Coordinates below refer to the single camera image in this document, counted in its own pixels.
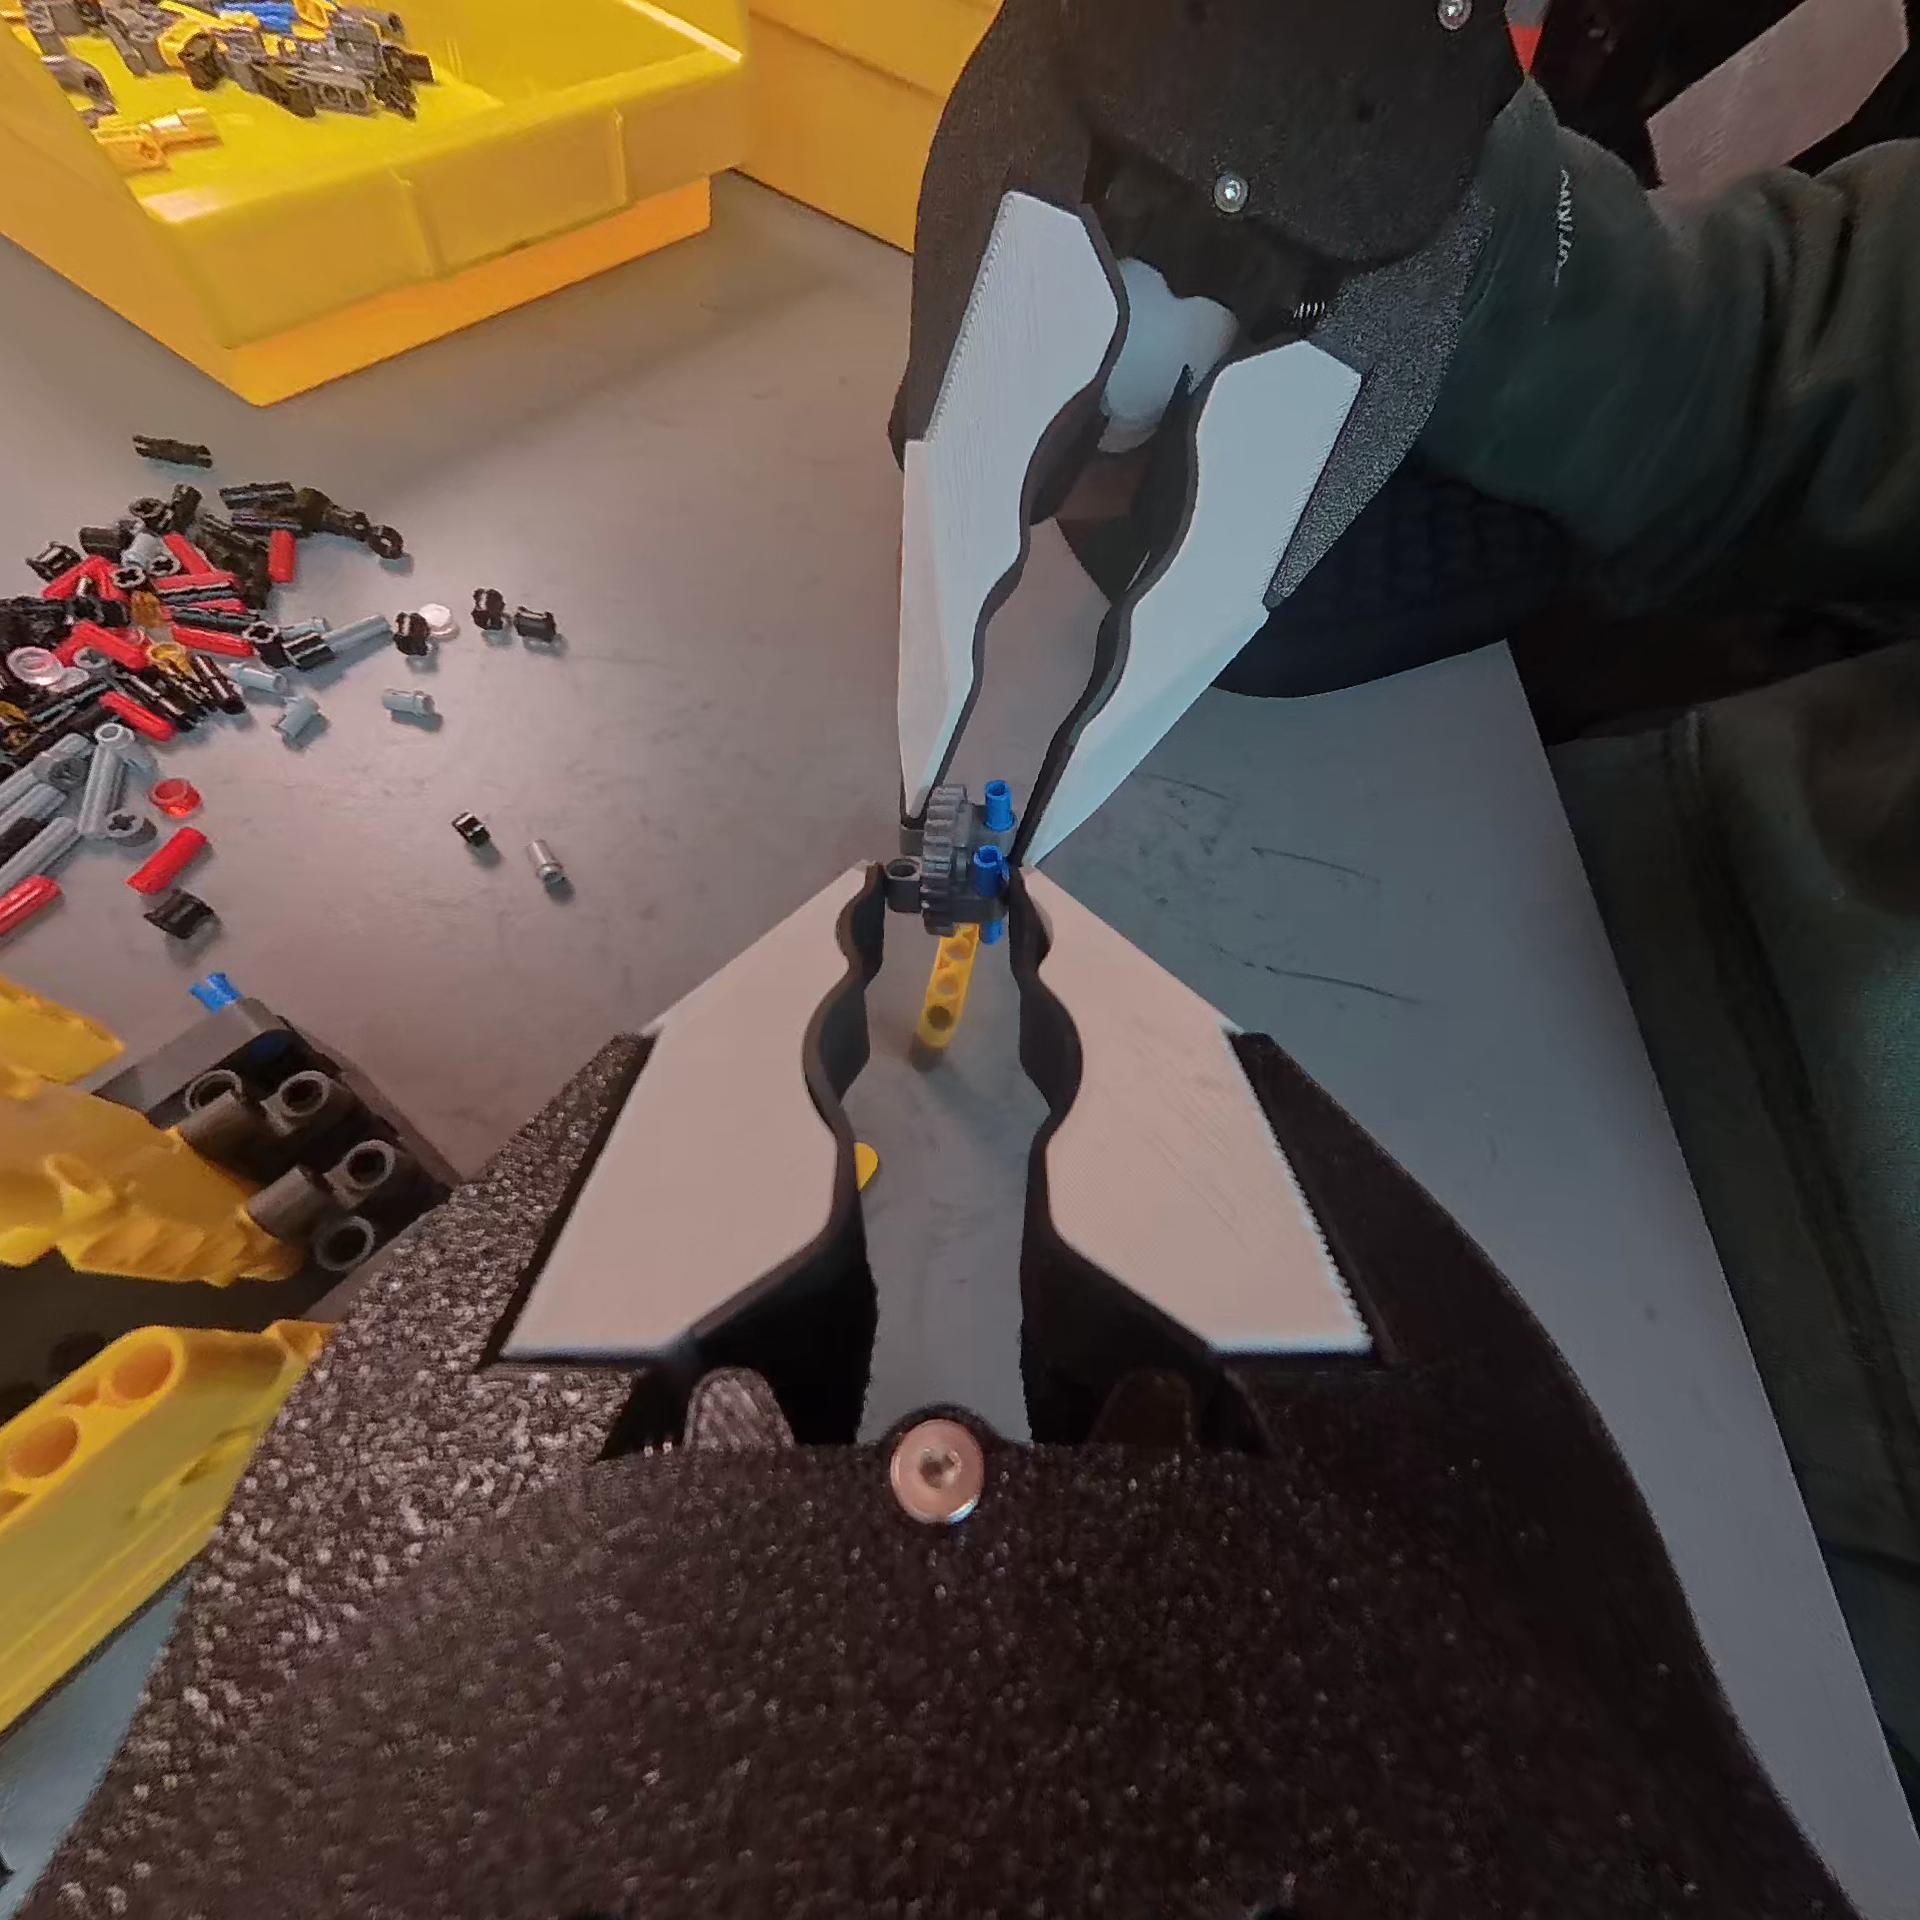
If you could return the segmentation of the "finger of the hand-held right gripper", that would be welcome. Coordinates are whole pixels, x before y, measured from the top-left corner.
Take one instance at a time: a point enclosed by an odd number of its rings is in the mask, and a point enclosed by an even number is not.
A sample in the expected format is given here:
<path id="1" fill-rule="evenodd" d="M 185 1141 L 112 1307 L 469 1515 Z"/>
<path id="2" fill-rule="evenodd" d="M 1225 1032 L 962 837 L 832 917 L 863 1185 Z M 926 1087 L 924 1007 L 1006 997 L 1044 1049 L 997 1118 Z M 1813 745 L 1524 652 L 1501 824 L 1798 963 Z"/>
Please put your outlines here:
<path id="1" fill-rule="evenodd" d="M 1102 623 L 1095 671 L 1041 760 L 1023 863 L 1056 850 L 1265 620 L 1286 548 L 1361 391 L 1339 359 L 1234 359 L 1176 442 L 1176 522 Z"/>
<path id="2" fill-rule="evenodd" d="M 1128 295 L 1091 208 L 1010 193 L 931 416 L 905 442 L 897 733 L 900 821 L 919 824 L 981 685 L 1041 483 L 1098 421 Z"/>

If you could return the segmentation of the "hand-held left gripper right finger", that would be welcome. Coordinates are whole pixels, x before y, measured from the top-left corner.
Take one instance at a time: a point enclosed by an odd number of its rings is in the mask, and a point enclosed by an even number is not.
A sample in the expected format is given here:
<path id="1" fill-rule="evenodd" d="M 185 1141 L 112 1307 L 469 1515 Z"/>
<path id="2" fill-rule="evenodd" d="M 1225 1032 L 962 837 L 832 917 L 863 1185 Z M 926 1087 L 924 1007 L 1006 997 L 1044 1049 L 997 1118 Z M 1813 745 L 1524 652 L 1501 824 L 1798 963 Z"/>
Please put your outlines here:
<path id="1" fill-rule="evenodd" d="M 1230 1428 L 1228 1371 L 1367 1357 L 1243 1031 L 1038 871 L 1010 923 L 1019 1066 L 1044 1105 L 1019 1254 L 1031 1434 L 1091 1440 L 1137 1376 Z"/>

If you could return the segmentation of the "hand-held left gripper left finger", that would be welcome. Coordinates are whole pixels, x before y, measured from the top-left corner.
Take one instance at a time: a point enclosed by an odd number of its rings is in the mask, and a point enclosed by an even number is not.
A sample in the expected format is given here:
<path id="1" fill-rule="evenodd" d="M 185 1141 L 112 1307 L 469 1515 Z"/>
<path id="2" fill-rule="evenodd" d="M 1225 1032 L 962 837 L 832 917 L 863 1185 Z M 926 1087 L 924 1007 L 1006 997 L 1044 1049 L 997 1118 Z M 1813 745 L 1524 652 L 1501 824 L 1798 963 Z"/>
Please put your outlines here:
<path id="1" fill-rule="evenodd" d="M 493 1355 L 631 1377 L 619 1444 L 681 1438 L 713 1371 L 758 1373 L 801 1444 L 850 1444 L 878 1289 L 846 1095 L 886 907 L 860 864 L 673 1002 Z"/>

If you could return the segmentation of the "yellow lego beam with black pins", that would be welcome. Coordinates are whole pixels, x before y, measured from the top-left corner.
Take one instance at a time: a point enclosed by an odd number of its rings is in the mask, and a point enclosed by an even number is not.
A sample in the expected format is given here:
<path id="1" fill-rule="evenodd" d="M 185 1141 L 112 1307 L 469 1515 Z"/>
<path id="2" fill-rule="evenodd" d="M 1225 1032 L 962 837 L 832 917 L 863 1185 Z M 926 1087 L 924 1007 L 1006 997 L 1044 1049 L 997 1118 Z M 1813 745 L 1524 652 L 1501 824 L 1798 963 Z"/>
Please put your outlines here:
<path id="1" fill-rule="evenodd" d="M 910 1066 L 922 1072 L 945 1064 L 958 1032 L 969 997 L 979 931 L 979 925 L 958 925 L 951 933 L 936 938 L 924 1000 L 908 1049 Z"/>

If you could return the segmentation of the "grey lego gear with blue pins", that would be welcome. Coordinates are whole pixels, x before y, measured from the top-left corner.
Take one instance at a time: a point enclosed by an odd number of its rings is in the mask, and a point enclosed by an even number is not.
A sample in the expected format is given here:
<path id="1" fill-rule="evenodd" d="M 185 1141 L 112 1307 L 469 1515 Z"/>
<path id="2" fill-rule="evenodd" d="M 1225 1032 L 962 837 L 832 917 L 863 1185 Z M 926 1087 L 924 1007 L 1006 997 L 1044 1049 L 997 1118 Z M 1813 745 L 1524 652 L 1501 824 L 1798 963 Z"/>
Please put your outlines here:
<path id="1" fill-rule="evenodd" d="M 928 793 L 919 823 L 900 824 L 900 850 L 883 867 L 883 896 L 894 915 L 913 915 L 936 938 L 972 933 L 981 946 L 1003 935 L 1019 831 L 1012 789 L 987 781 L 977 798 L 962 783 Z"/>

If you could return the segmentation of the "person's right forearm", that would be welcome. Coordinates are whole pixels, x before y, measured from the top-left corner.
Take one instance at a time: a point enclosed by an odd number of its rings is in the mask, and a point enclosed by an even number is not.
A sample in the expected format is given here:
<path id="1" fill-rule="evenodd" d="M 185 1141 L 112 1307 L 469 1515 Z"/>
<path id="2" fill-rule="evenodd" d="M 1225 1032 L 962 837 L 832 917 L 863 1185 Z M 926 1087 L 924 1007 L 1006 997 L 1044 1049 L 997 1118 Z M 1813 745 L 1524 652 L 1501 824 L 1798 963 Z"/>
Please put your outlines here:
<path id="1" fill-rule="evenodd" d="M 1652 198 L 1524 82 L 1420 459 L 1616 613 L 1914 602 L 1917 149 Z"/>

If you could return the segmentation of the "large yellow black lego model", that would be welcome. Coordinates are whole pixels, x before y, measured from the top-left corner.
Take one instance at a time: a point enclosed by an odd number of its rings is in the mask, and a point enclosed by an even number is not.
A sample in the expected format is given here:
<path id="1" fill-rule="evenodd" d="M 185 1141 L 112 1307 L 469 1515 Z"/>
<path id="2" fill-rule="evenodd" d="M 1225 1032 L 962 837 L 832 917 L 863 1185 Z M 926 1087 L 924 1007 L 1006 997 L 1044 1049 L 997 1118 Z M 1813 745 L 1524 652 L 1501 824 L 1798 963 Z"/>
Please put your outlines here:
<path id="1" fill-rule="evenodd" d="M 4 983 L 1 1724 L 200 1553 L 327 1324 L 456 1188 L 371 1079 L 227 977 L 121 1064 Z"/>

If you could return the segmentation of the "heap of mixed lego pieces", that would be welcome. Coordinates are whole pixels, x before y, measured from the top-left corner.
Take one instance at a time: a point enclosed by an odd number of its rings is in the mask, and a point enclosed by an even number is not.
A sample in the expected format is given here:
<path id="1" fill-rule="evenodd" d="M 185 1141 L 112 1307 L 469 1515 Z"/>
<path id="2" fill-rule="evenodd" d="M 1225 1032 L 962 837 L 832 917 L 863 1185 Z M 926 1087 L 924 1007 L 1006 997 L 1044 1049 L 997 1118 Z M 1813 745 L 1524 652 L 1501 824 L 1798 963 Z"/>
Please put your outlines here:
<path id="1" fill-rule="evenodd" d="M 417 91 L 437 84 L 433 63 L 383 7 L 22 3 L 4 5 L 1 19 L 126 176 L 163 171 L 175 154 L 219 146 L 224 134 L 203 106 L 120 114 L 112 82 L 81 54 L 81 39 L 103 44 L 132 82 L 175 78 L 198 94 L 230 86 L 298 121 L 378 112 L 414 121 Z"/>

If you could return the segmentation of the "pile of small lego pins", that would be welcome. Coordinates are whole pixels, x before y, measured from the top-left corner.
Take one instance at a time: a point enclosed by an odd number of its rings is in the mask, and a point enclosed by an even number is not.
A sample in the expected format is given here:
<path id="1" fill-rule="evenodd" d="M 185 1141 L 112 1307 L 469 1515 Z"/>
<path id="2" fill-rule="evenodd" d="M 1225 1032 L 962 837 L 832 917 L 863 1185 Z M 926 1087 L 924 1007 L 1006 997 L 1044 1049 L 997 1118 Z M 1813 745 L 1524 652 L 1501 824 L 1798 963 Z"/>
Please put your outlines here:
<path id="1" fill-rule="evenodd" d="M 27 558 L 34 590 L 1 605 L 1 912 L 4 938 L 60 901 L 60 871 L 93 848 L 140 860 L 124 883 L 169 947 L 206 946 L 219 915 L 188 883 L 209 856 L 200 789 L 156 752 L 219 722 L 262 722 L 289 752 L 325 726 L 316 686 L 378 662 L 407 674 L 378 694 L 385 718 L 417 733 L 441 722 L 425 667 L 445 641 L 519 641 L 554 652 L 554 613 L 476 588 L 466 613 L 426 603 L 335 621 L 289 618 L 299 554 L 314 540 L 396 568 L 402 533 L 327 492 L 228 483 L 203 492 L 206 444 L 133 436 L 136 456 L 178 474 L 73 540 Z"/>

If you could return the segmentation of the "person's right hand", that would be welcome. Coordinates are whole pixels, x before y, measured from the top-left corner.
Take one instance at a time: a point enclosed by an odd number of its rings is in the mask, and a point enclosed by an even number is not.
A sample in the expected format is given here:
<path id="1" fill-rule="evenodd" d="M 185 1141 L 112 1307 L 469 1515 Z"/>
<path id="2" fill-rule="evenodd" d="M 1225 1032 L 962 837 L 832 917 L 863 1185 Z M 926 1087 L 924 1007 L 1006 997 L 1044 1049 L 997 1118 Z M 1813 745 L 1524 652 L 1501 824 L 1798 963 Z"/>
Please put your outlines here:
<path id="1" fill-rule="evenodd" d="M 1095 451 L 1063 489 L 1049 518 L 1063 526 L 1106 524 L 1131 514 L 1133 498 L 1150 468 L 1148 444 L 1128 451 Z"/>

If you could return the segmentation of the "yellow plastic storage bin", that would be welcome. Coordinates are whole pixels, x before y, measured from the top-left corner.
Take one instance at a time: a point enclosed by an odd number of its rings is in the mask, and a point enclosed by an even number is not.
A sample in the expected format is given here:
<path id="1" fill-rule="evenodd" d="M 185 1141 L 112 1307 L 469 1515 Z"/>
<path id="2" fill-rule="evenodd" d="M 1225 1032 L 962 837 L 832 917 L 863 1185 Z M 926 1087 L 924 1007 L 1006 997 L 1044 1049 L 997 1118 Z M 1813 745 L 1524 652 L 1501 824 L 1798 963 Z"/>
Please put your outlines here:
<path id="1" fill-rule="evenodd" d="M 898 251 L 926 153 L 995 3 L 749 3 L 737 171 Z"/>
<path id="2" fill-rule="evenodd" d="M 734 3 L 402 3 L 437 84 L 402 121 L 298 121 L 230 86 L 219 146 L 126 176 L 4 29 L 4 235 L 249 402 L 276 402 L 707 227 L 746 149 Z"/>

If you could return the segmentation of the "pale grey panel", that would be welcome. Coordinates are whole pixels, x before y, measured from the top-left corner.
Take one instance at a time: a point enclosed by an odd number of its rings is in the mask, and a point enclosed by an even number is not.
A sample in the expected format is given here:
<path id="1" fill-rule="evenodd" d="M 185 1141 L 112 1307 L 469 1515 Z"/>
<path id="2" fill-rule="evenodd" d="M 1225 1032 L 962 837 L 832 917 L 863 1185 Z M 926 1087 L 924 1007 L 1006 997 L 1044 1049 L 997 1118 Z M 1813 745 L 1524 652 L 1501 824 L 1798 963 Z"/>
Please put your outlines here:
<path id="1" fill-rule="evenodd" d="M 1907 50 L 1901 3 L 1802 3 L 1646 122 L 1658 189 L 1697 198 L 1844 129 Z"/>

